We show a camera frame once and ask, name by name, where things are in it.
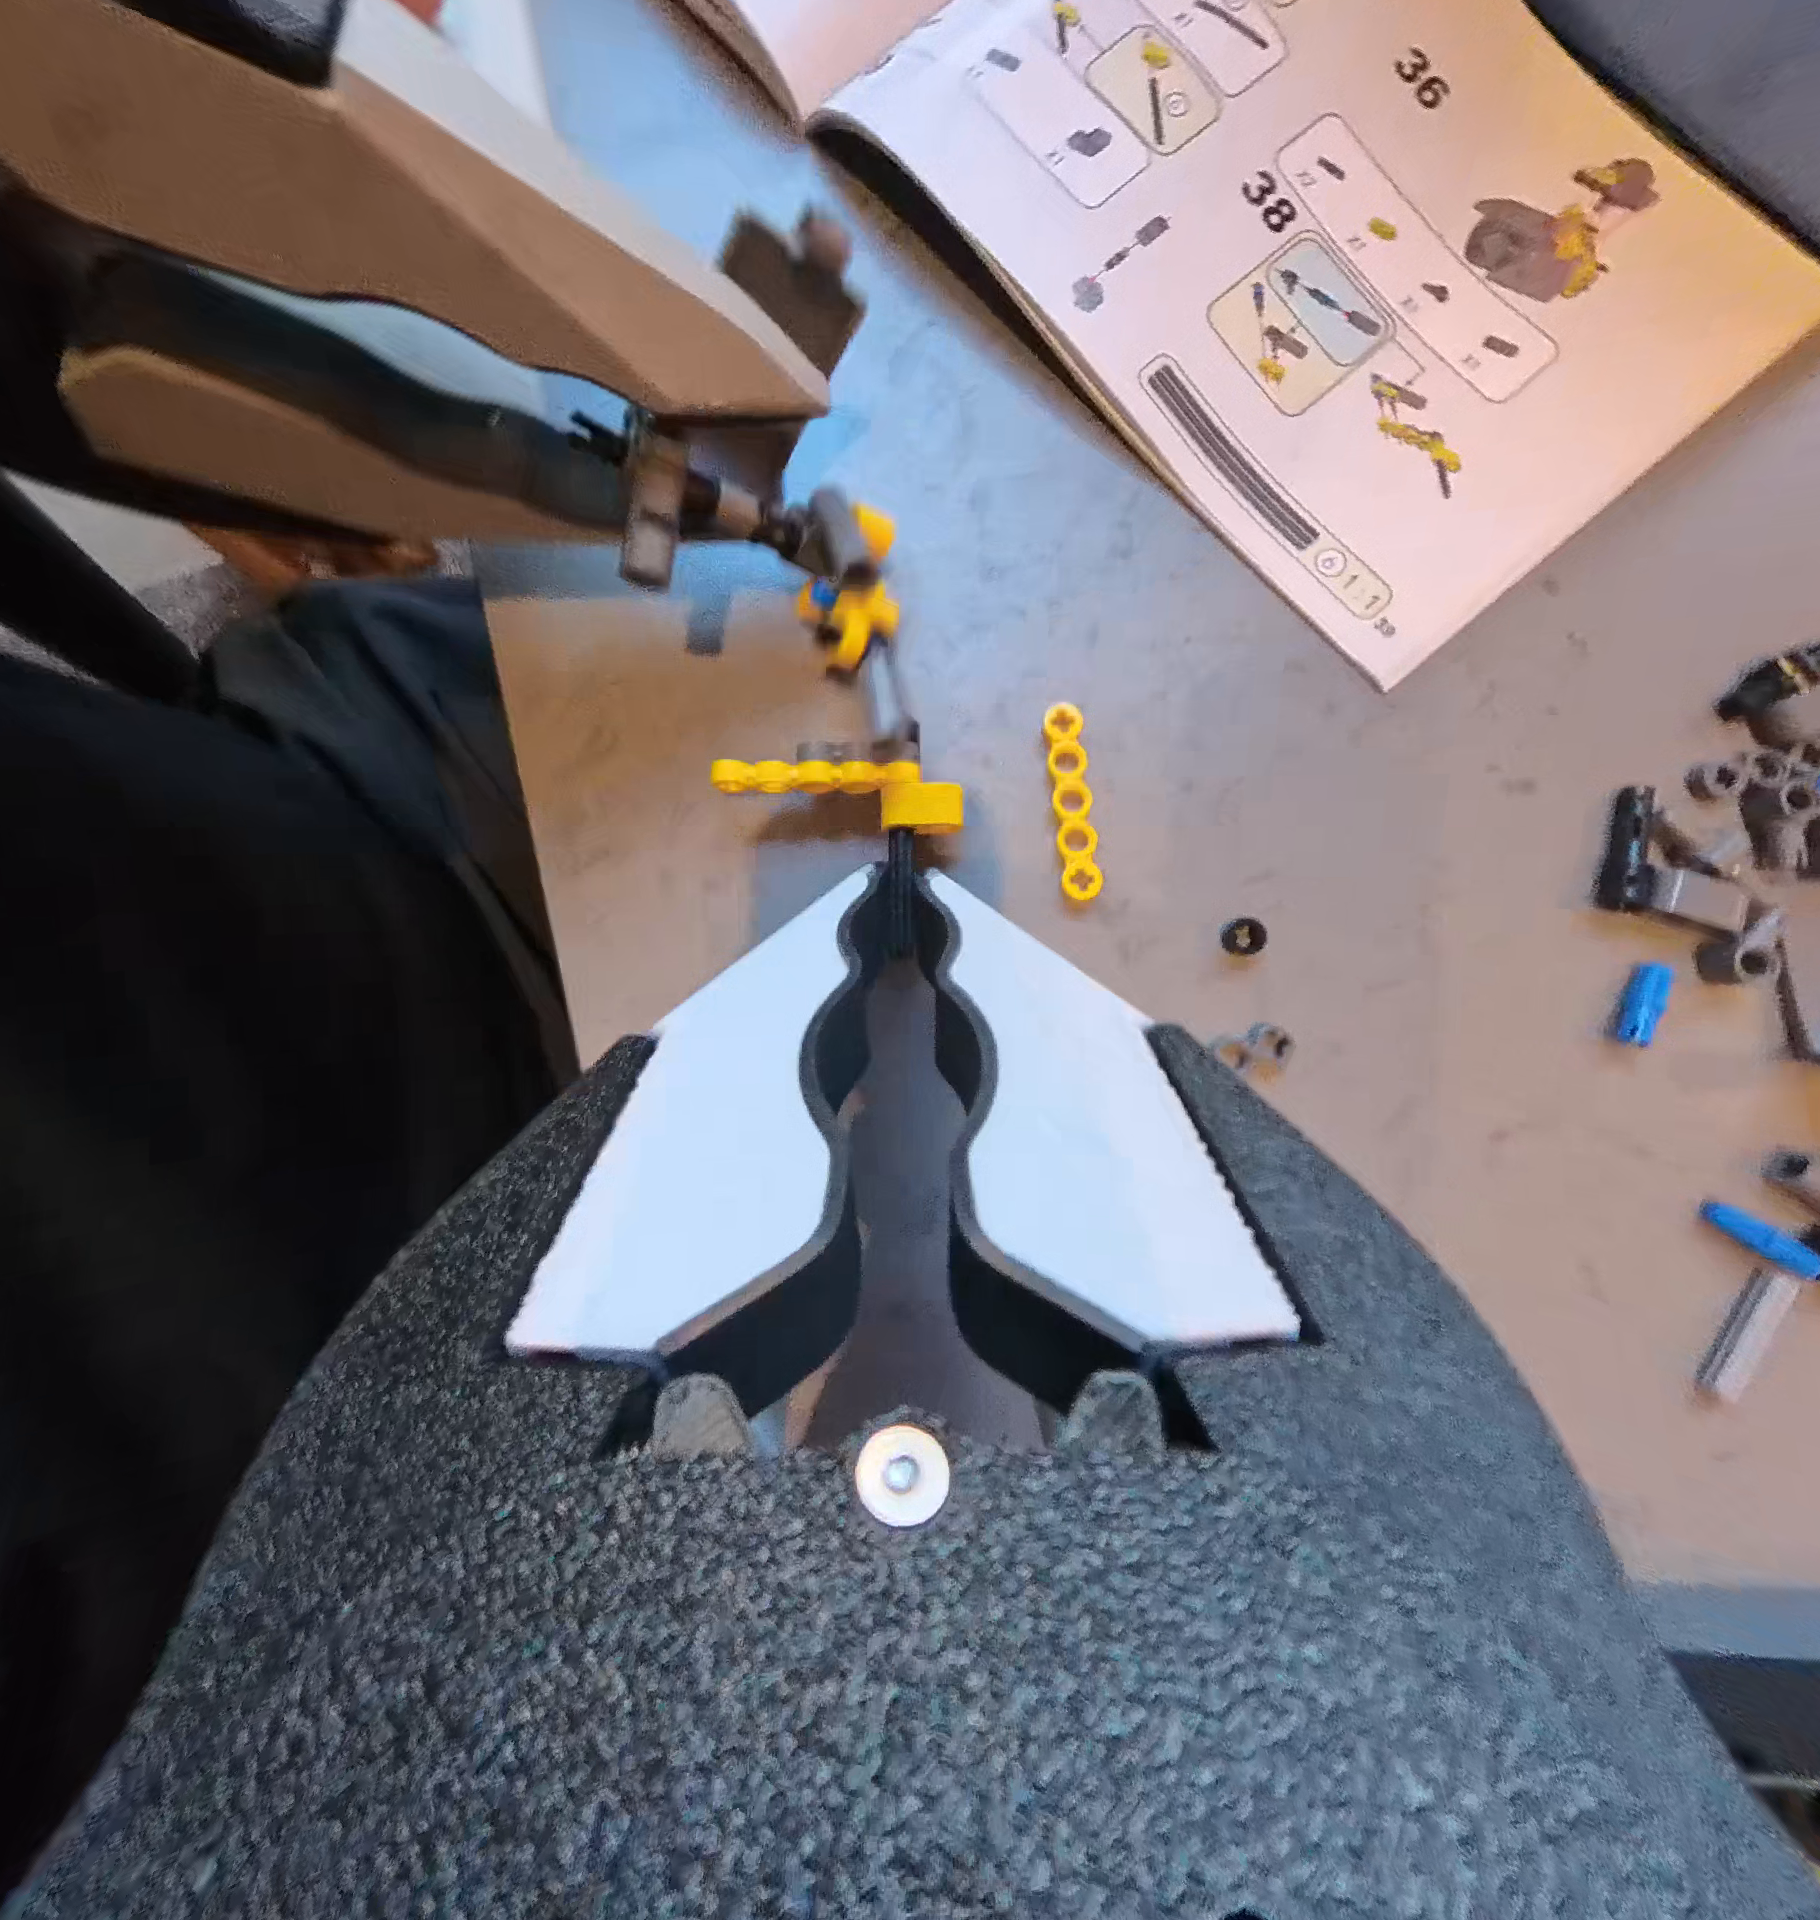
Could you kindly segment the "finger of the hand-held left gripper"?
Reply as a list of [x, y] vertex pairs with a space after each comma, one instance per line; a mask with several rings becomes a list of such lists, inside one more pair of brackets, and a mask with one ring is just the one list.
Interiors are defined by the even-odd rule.
[[673, 563], [684, 540], [678, 446], [608, 447], [147, 253], [90, 276], [58, 395], [107, 462], [359, 536], [601, 536], [627, 563]]
[[829, 376], [435, 29], [300, 84], [176, 29], [0, 29], [0, 166], [121, 237], [390, 303], [673, 420], [816, 420]]

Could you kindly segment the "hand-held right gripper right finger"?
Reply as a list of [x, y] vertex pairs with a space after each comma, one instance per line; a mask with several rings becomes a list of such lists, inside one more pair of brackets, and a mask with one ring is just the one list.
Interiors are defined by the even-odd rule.
[[1153, 1045], [1153, 1020], [951, 875], [964, 1221], [984, 1258], [1134, 1355], [1296, 1341], [1304, 1317]]

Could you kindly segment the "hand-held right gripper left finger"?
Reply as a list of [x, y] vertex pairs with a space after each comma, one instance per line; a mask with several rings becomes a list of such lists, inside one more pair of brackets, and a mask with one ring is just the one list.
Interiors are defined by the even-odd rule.
[[506, 1329], [522, 1359], [814, 1372], [861, 1287], [850, 1093], [882, 884], [857, 872], [684, 998]]

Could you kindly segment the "yellow perforated brick beam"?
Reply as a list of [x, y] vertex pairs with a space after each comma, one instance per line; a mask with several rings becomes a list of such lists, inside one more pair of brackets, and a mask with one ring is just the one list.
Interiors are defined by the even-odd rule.
[[921, 764], [910, 758], [716, 758], [711, 786], [728, 798], [870, 798], [898, 783], [914, 783]]

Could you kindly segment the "black axle with yellow connector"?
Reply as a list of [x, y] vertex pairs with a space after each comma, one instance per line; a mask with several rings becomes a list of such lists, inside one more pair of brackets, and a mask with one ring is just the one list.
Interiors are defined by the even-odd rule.
[[891, 908], [905, 908], [913, 902], [916, 841], [963, 831], [964, 787], [951, 780], [926, 780], [910, 761], [893, 761], [882, 767], [877, 798], [885, 838], [882, 893]]

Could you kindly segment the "grey and yellow brick assembly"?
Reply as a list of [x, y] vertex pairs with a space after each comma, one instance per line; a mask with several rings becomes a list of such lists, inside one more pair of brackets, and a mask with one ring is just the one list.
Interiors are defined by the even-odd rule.
[[[866, 302], [850, 283], [850, 257], [850, 232], [809, 203], [787, 229], [740, 212], [716, 269], [776, 324], [812, 372], [833, 377], [866, 317]], [[625, 426], [620, 571], [639, 588], [662, 589], [689, 543], [774, 553], [802, 577], [800, 619], [826, 671], [850, 683], [866, 709], [866, 736], [825, 750], [825, 758], [919, 761], [923, 727], [898, 669], [898, 605], [887, 580], [897, 525], [837, 486], [787, 496], [804, 422], [671, 417], [634, 403]]]

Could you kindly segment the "instruction booklet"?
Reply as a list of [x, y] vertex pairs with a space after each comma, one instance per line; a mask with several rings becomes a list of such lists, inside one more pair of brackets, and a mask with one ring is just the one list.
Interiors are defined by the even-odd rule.
[[1527, 3], [687, 12], [1381, 689], [1820, 328], [1820, 261]]

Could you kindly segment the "grey desk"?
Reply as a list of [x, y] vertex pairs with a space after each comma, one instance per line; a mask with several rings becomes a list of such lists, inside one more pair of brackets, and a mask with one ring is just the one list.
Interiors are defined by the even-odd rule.
[[[898, 518], [906, 680], [968, 790], [961, 884], [1200, 1040], [1275, 1021], [1257, 1089], [1435, 1252], [1586, 1476], [1631, 1572], [1820, 1587], [1820, 1296], [1739, 1403], [1693, 1388], [1749, 1272], [1704, 1199], [1793, 1219], [1820, 1068], [1769, 990], [1589, 908], [1613, 792], [1672, 794], [1711, 701], [1820, 633], [1820, 331], [1392, 691], [1101, 422], [881, 159], [807, 150], [674, 3], [534, 3], [558, 131], [711, 249], [830, 203], [869, 319], [799, 447]], [[1085, 713], [1106, 884], [1061, 889], [1042, 712]], [[1257, 916], [1234, 959], [1221, 925]], [[1677, 980], [1648, 1050], [1632, 966]]]

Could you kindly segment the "small yellow brick piece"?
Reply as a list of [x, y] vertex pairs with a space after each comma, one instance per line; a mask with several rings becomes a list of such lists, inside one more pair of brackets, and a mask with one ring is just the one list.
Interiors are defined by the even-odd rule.
[[1093, 823], [1086, 713], [1075, 701], [1050, 701], [1041, 720], [1061, 892], [1073, 908], [1090, 905], [1106, 885]]

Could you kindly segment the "person's black clothing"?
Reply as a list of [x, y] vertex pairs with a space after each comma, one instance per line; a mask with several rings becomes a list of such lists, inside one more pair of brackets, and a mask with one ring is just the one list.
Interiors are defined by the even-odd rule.
[[293, 591], [187, 704], [0, 652], [0, 1906], [295, 1382], [574, 1058], [474, 582]]

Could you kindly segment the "blue axle peg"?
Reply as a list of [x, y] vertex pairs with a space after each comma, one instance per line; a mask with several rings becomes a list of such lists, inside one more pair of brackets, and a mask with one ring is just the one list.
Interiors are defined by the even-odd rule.
[[1717, 1199], [1700, 1202], [1696, 1215], [1717, 1235], [1761, 1259], [1764, 1268], [1801, 1282], [1820, 1283], [1820, 1250], [1806, 1235], [1798, 1235], [1761, 1214]]

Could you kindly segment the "light grey axle rod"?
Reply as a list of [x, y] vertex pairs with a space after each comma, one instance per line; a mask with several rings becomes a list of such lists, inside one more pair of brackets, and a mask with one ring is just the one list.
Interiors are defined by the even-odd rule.
[[1739, 1287], [1695, 1373], [1695, 1391], [1719, 1403], [1737, 1403], [1758, 1377], [1791, 1312], [1813, 1280], [1782, 1266], [1758, 1266]]

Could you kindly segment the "pile of small building bricks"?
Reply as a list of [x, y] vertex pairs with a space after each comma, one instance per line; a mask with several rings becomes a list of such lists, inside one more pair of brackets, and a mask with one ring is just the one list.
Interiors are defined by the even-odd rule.
[[1708, 988], [1775, 993], [1788, 1054], [1820, 1068], [1820, 636], [1749, 661], [1712, 716], [1731, 738], [1679, 804], [1613, 794], [1589, 904], [1687, 938]]

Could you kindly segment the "grey cardboard box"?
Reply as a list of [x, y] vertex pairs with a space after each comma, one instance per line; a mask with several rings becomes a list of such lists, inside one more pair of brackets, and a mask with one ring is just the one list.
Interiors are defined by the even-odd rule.
[[1532, 12], [1820, 257], [1820, 2], [1535, 2]]

